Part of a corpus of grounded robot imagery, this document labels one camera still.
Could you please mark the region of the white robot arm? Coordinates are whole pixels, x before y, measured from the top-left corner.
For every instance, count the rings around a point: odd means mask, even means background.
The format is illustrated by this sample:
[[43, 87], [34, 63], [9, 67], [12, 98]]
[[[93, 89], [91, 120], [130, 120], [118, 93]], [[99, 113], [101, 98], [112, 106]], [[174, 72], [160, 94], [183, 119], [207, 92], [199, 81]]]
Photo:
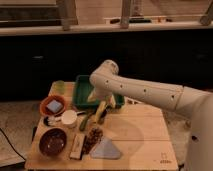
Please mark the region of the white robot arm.
[[172, 111], [191, 120], [184, 171], [213, 171], [213, 92], [182, 85], [125, 78], [113, 60], [105, 60], [89, 81], [93, 97], [112, 93]]

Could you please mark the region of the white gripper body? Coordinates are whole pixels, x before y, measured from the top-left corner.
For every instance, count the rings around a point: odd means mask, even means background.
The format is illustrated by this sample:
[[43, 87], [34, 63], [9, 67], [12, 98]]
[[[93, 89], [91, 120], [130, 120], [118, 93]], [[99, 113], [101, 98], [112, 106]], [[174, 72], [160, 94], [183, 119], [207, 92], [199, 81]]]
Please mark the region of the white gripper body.
[[112, 92], [108, 91], [108, 90], [104, 90], [101, 88], [96, 88], [95, 89], [95, 96], [98, 100], [101, 101], [106, 101], [107, 103], [110, 104], [114, 104], [115, 103], [115, 99], [114, 99], [114, 95]]

